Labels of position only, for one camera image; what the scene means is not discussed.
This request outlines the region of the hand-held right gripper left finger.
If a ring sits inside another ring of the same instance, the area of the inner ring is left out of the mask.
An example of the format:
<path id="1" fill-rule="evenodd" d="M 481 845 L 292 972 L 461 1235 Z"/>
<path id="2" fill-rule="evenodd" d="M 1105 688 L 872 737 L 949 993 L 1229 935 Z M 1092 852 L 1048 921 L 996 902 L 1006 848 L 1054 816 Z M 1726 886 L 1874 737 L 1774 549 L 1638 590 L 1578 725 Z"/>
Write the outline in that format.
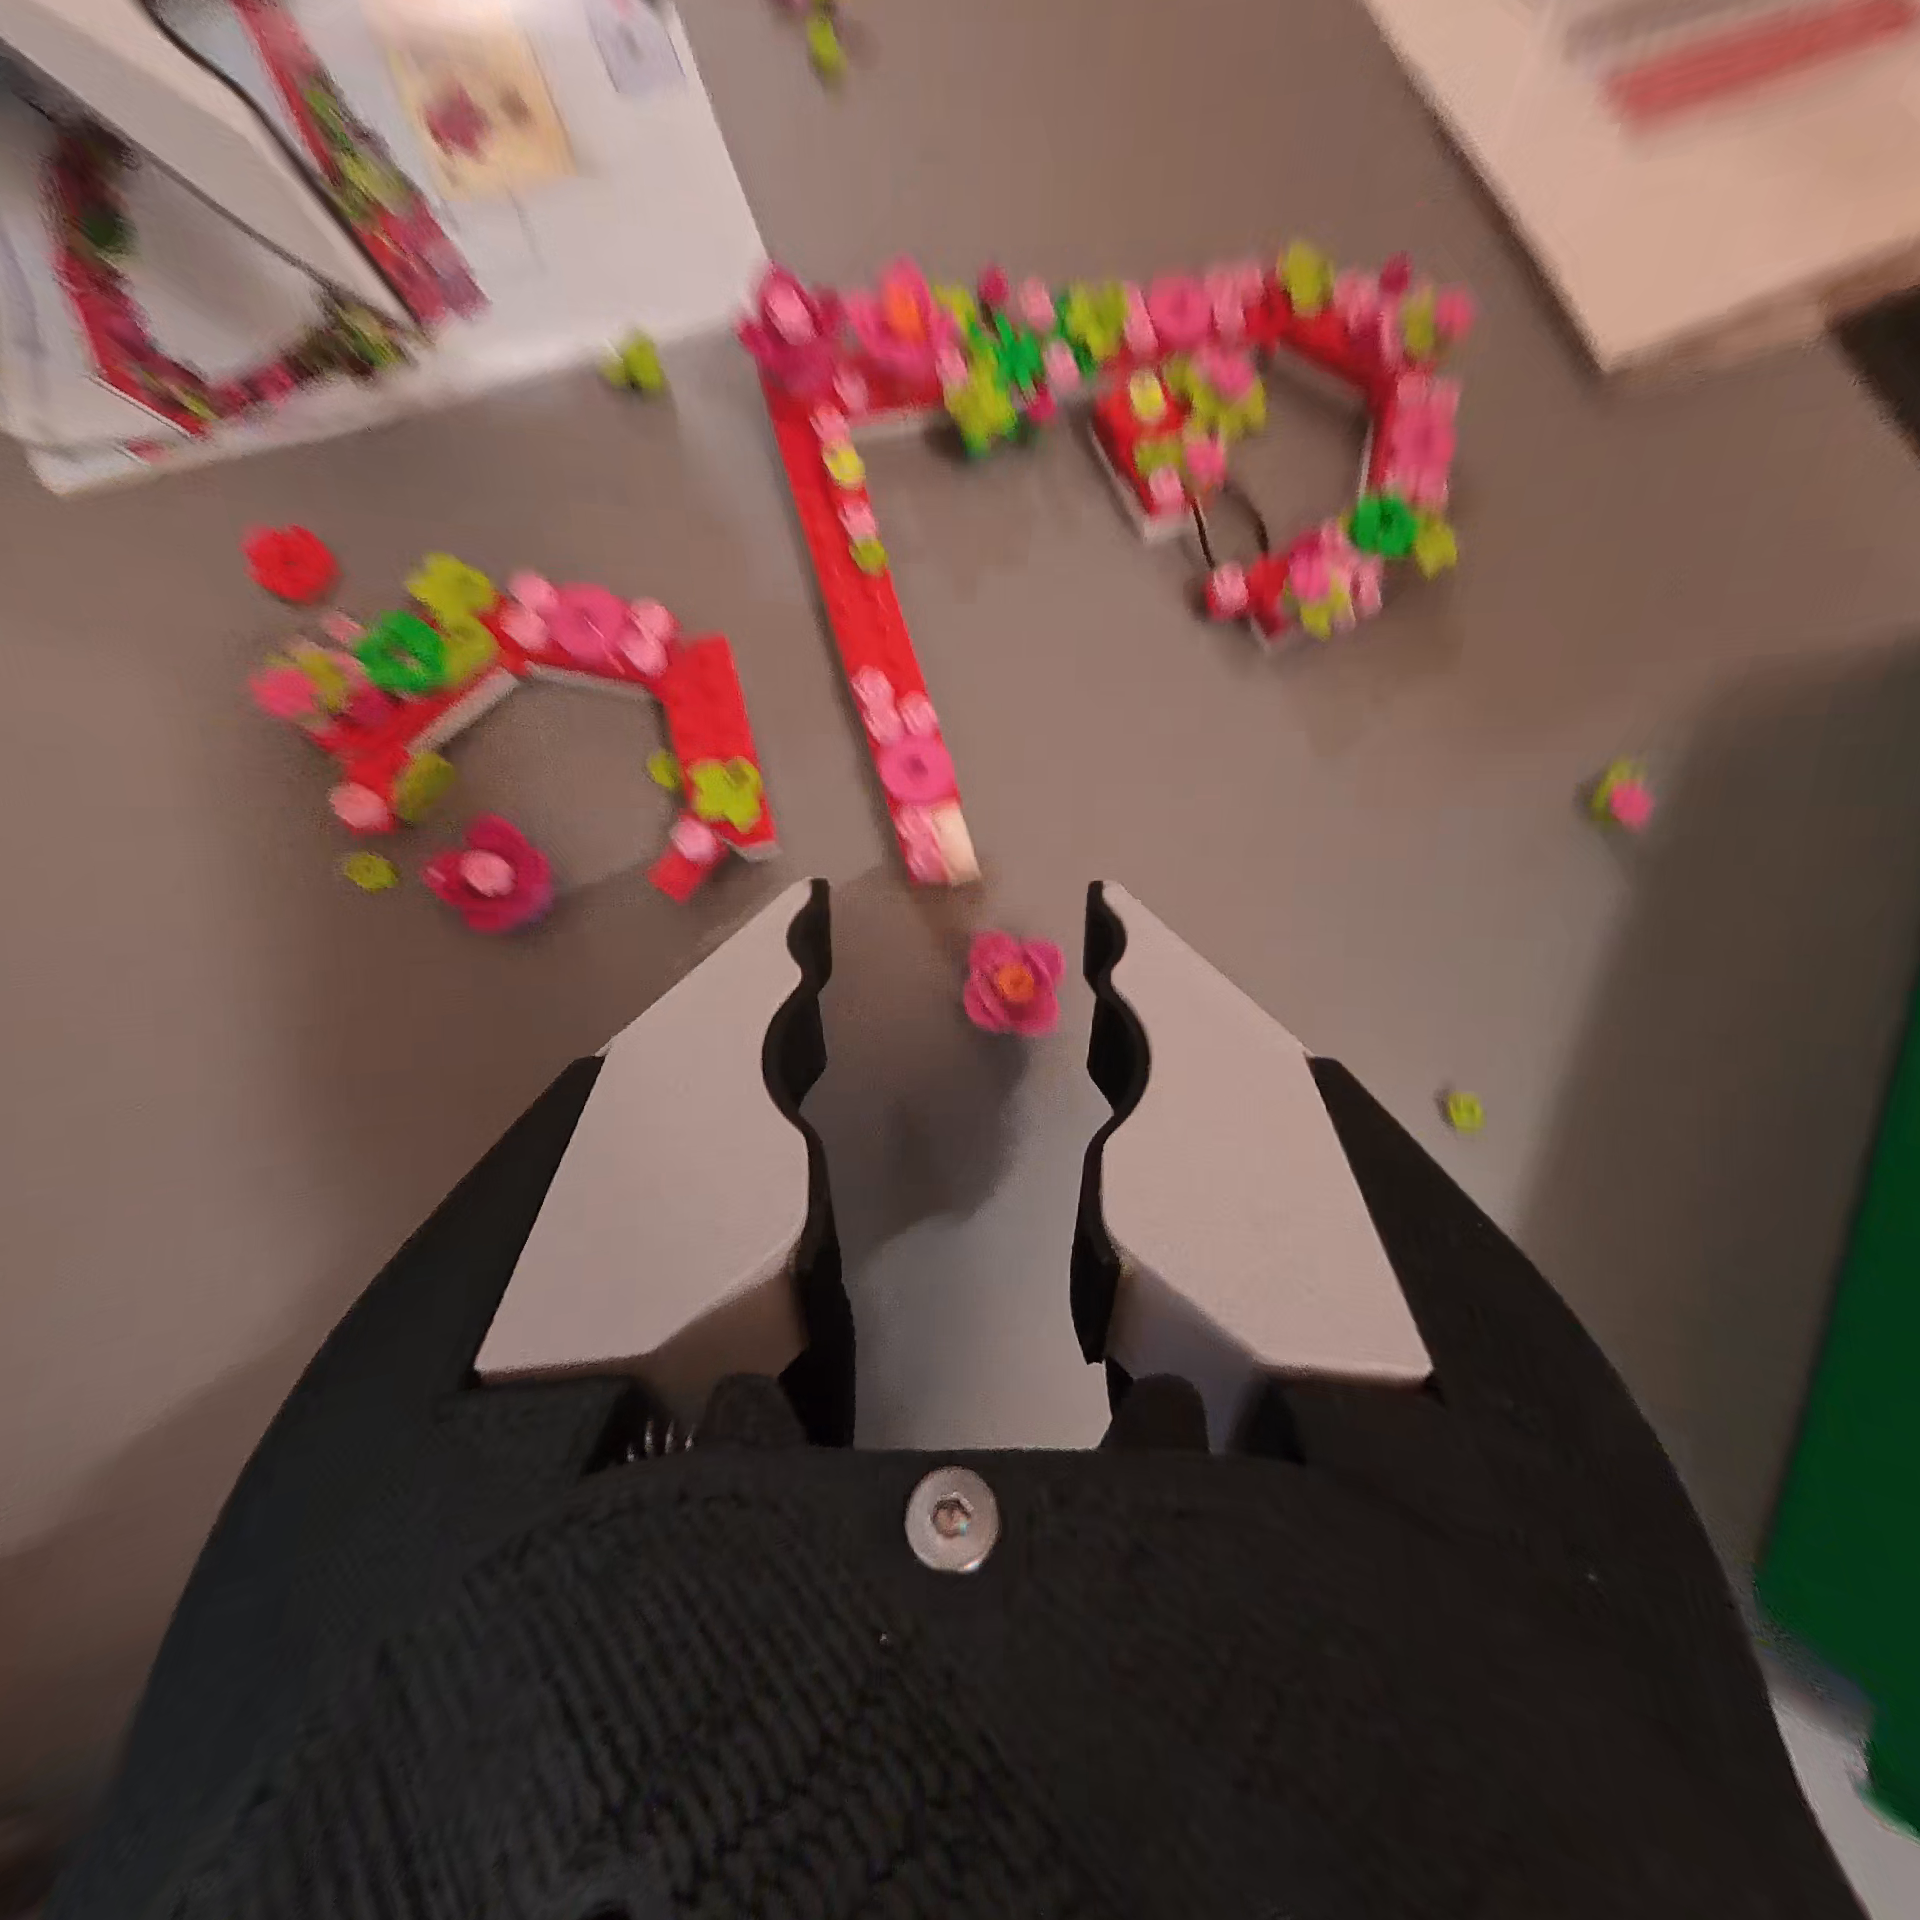
<path id="1" fill-rule="evenodd" d="M 825 1067 L 832 886 L 770 897 L 599 1054 L 474 1353 L 481 1383 L 635 1379 L 693 1428 L 773 1379 L 848 1446 L 857 1333 L 806 1096 Z"/>

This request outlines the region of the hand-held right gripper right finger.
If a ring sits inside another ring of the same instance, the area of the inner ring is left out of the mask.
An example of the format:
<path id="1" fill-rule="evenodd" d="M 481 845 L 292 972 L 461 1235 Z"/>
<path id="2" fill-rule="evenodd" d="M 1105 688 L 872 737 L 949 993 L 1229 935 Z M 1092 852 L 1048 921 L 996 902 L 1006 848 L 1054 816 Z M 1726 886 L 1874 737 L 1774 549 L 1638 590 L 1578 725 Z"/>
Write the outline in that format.
<path id="1" fill-rule="evenodd" d="M 1116 1412 L 1184 1379 L 1229 1448 L 1279 1383 L 1422 1392 L 1432 1353 L 1310 1045 L 1118 883 L 1090 883 L 1068 1308 Z"/>

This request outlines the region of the magenta lego rose orange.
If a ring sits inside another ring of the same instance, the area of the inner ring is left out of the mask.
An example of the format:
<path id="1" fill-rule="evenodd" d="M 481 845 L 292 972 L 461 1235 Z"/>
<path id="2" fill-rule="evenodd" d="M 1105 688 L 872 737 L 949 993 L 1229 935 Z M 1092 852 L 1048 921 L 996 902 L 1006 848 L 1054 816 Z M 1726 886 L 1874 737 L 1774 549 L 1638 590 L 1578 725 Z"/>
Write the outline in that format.
<path id="1" fill-rule="evenodd" d="M 1060 1023 L 1064 949 L 980 930 L 967 946 L 964 1014 L 981 1035 L 1044 1036 Z"/>

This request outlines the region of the long red lego flower strip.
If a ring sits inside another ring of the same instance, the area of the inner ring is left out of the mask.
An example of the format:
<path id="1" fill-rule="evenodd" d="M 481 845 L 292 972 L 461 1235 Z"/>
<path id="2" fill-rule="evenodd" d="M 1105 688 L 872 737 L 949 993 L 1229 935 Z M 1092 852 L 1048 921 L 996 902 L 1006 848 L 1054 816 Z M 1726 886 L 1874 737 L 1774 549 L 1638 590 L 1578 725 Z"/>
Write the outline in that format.
<path id="1" fill-rule="evenodd" d="M 964 888 L 981 868 L 893 585 L 857 414 L 841 401 L 781 391 L 766 374 L 759 374 L 759 398 L 899 865 L 914 886 Z"/>

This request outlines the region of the large red lego flower frame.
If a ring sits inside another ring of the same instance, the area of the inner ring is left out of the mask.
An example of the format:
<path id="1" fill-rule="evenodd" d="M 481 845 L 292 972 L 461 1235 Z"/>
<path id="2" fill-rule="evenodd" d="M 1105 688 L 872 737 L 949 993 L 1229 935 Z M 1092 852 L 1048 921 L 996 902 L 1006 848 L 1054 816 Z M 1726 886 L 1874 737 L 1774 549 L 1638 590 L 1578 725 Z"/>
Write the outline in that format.
<path id="1" fill-rule="evenodd" d="M 733 342 L 781 391 L 841 401 L 857 440 L 922 426 L 981 462 L 1081 422 L 1138 528 L 1194 549 L 1187 496 L 1234 479 L 1234 449 L 1268 422 L 1268 379 L 1328 383 L 1359 410 L 1354 499 L 1285 542 L 1273 535 L 1276 561 L 1202 562 L 1198 577 L 1212 622 L 1328 641 L 1384 609 L 1397 568 L 1438 577 L 1457 562 L 1460 383 L 1447 354 L 1468 331 L 1463 288 L 1406 257 L 1342 269 L 1292 242 L 1276 258 L 1152 283 L 981 269 L 956 284 L 898 258 L 836 294 L 766 265 Z"/>

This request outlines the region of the red round lego piece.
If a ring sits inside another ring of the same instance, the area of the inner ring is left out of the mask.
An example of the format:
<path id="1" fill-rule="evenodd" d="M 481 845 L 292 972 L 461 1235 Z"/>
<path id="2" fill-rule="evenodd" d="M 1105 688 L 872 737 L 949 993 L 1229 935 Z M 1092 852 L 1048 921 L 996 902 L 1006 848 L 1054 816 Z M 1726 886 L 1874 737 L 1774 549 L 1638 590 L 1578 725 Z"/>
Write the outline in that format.
<path id="1" fill-rule="evenodd" d="M 288 609 L 320 609 L 340 583 L 334 549 L 300 522 L 248 528 L 241 556 L 252 585 Z"/>

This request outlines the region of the lego instruction booklet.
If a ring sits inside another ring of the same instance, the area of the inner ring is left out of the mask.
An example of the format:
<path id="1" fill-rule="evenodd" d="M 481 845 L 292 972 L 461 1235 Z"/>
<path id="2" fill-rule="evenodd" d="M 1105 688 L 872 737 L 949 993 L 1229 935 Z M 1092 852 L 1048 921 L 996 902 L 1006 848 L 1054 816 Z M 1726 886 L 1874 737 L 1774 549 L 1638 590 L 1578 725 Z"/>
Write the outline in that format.
<path id="1" fill-rule="evenodd" d="M 4 2 L 4 440 L 52 491 L 714 331 L 675 2 Z"/>

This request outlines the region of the stacked green plastic bins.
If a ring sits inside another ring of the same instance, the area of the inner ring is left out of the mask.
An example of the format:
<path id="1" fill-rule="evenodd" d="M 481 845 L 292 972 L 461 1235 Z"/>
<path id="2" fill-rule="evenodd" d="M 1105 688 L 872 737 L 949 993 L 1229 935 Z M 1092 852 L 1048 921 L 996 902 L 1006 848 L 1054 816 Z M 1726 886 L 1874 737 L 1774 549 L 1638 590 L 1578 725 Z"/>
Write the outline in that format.
<path id="1" fill-rule="evenodd" d="M 1915 1829 L 1915 1000 L 1758 1589 L 1864 1701 L 1864 1785 Z"/>

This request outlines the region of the black elastic loop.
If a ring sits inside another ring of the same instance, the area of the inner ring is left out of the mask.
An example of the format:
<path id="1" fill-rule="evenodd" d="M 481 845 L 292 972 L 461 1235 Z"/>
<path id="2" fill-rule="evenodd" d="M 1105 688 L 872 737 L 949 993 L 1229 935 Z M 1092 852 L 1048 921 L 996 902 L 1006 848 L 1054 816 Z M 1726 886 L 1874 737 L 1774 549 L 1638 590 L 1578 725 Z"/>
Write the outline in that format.
<path id="1" fill-rule="evenodd" d="M 1189 522 L 1194 522 L 1194 536 L 1198 536 L 1198 553 L 1206 561 L 1206 573 L 1221 573 L 1224 568 L 1259 568 L 1268 561 L 1276 561 L 1276 542 L 1273 542 L 1273 528 L 1268 528 L 1268 517 L 1255 504 L 1255 496 L 1234 483 L 1234 479 L 1221 479 L 1212 488 L 1202 488 L 1202 491 L 1189 491 L 1187 496 L 1187 512 L 1189 512 Z M 1217 517 L 1234 517 L 1245 527 L 1245 535 L 1254 536 L 1254 556 L 1239 561 L 1234 553 L 1226 553 L 1217 535 Z"/>

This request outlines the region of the white sheet with red label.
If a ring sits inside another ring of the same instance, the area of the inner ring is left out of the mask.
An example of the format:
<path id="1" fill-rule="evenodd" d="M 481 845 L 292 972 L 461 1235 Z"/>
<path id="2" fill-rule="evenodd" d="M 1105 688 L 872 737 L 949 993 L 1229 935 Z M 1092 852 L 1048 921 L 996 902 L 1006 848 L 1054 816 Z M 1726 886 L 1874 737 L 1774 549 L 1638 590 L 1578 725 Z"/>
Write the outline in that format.
<path id="1" fill-rule="evenodd" d="M 1915 288 L 1915 2 L 1367 2 L 1600 374 Z"/>

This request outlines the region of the small red lego flower frame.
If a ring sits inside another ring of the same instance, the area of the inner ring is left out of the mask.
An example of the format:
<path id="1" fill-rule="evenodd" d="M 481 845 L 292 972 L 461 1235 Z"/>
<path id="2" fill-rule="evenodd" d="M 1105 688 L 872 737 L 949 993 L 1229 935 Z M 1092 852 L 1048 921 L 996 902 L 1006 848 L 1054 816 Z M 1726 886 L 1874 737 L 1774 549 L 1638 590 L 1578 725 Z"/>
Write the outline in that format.
<path id="1" fill-rule="evenodd" d="M 533 569 L 493 583 L 431 553 L 403 605 L 358 622 L 323 613 L 252 674 L 252 705 L 329 764 L 326 806 L 358 841 L 418 825 L 453 788 L 453 743 L 529 685 L 636 698 L 659 710 L 649 778 L 670 800 L 649 883 L 691 902 L 730 861 L 770 857 L 773 810 L 733 647 L 693 637 L 659 601 L 560 585 Z"/>

